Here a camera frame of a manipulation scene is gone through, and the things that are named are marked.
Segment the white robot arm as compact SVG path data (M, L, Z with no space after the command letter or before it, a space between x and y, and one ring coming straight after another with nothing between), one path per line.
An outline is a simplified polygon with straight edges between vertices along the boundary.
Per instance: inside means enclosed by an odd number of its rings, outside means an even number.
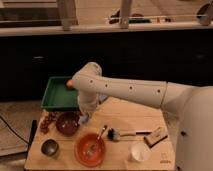
M175 171L213 171L213 86L109 78L96 62L72 76L84 114L96 109L100 94L177 114Z

